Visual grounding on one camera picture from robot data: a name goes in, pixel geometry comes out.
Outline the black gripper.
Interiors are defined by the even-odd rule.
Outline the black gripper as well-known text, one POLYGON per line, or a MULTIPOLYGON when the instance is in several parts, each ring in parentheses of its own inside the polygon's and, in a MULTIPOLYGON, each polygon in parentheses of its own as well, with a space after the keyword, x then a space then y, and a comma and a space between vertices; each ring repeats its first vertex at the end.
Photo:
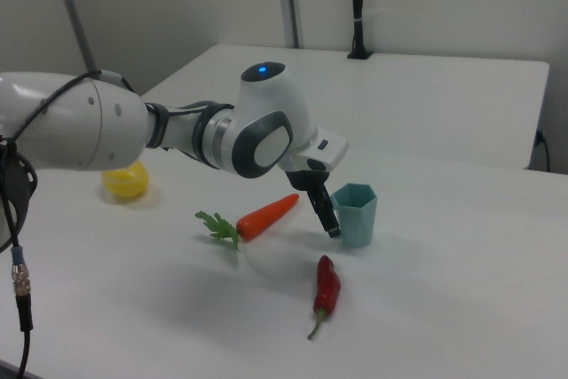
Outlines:
POLYGON ((286 171, 288 181, 298 191, 307 192, 311 205, 330 238, 341 235, 340 225, 335 216, 334 205, 326 189, 330 171, 315 159, 307 160, 307 168, 286 171))

